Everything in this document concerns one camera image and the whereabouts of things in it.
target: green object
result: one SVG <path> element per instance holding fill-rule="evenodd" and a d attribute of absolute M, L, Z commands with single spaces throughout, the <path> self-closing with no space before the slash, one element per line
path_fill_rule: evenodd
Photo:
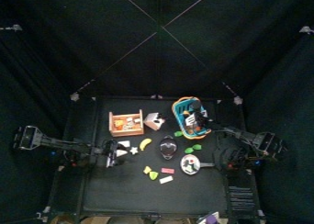
<path fill-rule="evenodd" d="M 149 172 L 149 178 L 152 179 L 152 180 L 156 180 L 156 178 L 157 178 L 157 172 Z"/>
<path fill-rule="evenodd" d="M 200 144 L 194 144 L 194 145 L 192 146 L 192 149 L 196 150 L 196 151 L 199 151 L 199 150 L 201 149 L 201 145 L 200 145 Z"/>
<path fill-rule="evenodd" d="M 192 152 L 193 152 L 193 150 L 192 150 L 190 147 L 185 148 L 185 150 L 184 150 L 184 153 L 185 153 L 185 154 L 190 154 Z"/>
<path fill-rule="evenodd" d="M 173 136 L 174 136 L 174 137 L 180 137 L 181 135 L 182 135 L 182 132 L 181 132 L 181 131 L 173 132 Z"/>

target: black mat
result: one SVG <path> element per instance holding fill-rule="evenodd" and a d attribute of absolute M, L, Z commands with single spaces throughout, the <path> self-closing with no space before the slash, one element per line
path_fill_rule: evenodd
<path fill-rule="evenodd" d="M 205 214 L 211 211 L 225 211 L 225 197 L 221 175 L 213 168 L 201 168 L 199 173 L 188 176 L 180 170 L 180 160 L 184 156 L 185 147 L 199 143 L 201 150 L 193 152 L 201 162 L 212 162 L 212 151 L 216 148 L 216 137 L 209 134 L 201 140 L 186 140 L 184 137 L 174 138 L 177 152 L 172 159 L 161 158 L 157 144 L 164 136 L 172 135 L 178 130 L 172 115 L 172 100 L 126 100 L 126 99 L 97 99 L 97 127 L 96 144 L 112 138 L 109 128 L 109 111 L 114 115 L 133 114 L 141 109 L 142 117 L 148 113 L 161 113 L 168 119 L 160 130 L 153 131 L 144 127 L 140 136 L 120 137 L 116 140 L 129 140 L 130 146 L 137 147 L 141 140 L 152 139 L 144 151 L 136 155 L 128 153 L 121 157 L 124 164 L 109 169 L 96 167 L 89 173 L 84 189 L 82 211 L 100 213 L 145 213 L 157 214 Z M 201 101 L 208 115 L 215 118 L 216 101 Z M 158 173 L 154 181 L 142 173 L 148 165 L 153 171 L 166 167 L 174 170 L 172 181 L 166 184 L 158 183 L 158 178 L 168 174 Z"/>

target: brown box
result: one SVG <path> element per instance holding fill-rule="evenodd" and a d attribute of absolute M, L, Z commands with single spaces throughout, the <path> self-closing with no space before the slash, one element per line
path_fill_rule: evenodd
<path fill-rule="evenodd" d="M 109 112 L 109 132 L 113 137 L 142 134 L 141 110 L 137 114 L 113 115 Z"/>

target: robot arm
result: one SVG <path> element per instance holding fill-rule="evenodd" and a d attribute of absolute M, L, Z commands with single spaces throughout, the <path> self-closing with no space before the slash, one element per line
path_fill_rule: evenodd
<path fill-rule="evenodd" d="M 25 126 L 18 128 L 14 134 L 13 149 L 30 151 L 38 146 L 49 147 L 66 152 L 76 152 L 80 156 L 102 156 L 106 158 L 106 167 L 113 167 L 116 163 L 116 151 L 125 151 L 125 147 L 116 140 L 108 140 L 100 147 L 76 141 L 58 140 L 46 137 L 37 127 Z"/>

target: purple object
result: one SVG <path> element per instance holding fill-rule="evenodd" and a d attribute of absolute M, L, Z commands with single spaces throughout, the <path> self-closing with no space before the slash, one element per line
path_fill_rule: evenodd
<path fill-rule="evenodd" d="M 205 224 L 217 224 L 217 221 L 213 215 L 207 216 Z"/>

